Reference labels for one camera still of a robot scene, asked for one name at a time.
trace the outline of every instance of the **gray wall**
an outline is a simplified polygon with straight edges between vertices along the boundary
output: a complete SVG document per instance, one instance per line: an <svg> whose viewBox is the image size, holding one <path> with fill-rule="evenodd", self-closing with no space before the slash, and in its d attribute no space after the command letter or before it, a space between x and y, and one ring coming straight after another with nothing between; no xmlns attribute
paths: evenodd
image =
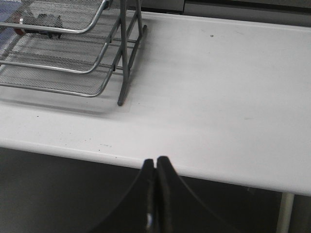
<svg viewBox="0 0 311 233"><path fill-rule="evenodd" d="M275 4L275 5L311 8L311 0L233 0L233 1L245 1L245 2L266 3L266 4Z"/></svg>

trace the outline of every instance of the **mesh basket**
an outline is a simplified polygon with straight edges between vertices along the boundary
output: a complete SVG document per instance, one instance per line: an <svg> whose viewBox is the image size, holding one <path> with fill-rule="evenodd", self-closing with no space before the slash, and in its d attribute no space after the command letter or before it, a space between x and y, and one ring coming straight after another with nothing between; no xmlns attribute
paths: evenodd
<svg viewBox="0 0 311 233"><path fill-rule="evenodd" d="M86 29L111 0L0 0L2 22L22 25L36 25L68 30ZM37 20L38 16L60 17L48 22Z"/></svg>

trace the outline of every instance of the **white countertop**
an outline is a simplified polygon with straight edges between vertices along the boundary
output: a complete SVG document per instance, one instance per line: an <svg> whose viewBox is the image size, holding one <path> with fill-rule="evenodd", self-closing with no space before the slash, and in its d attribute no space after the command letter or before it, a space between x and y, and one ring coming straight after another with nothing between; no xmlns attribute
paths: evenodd
<svg viewBox="0 0 311 233"><path fill-rule="evenodd" d="M144 13L121 76L92 99L0 87L0 147L311 195L311 28Z"/></svg>

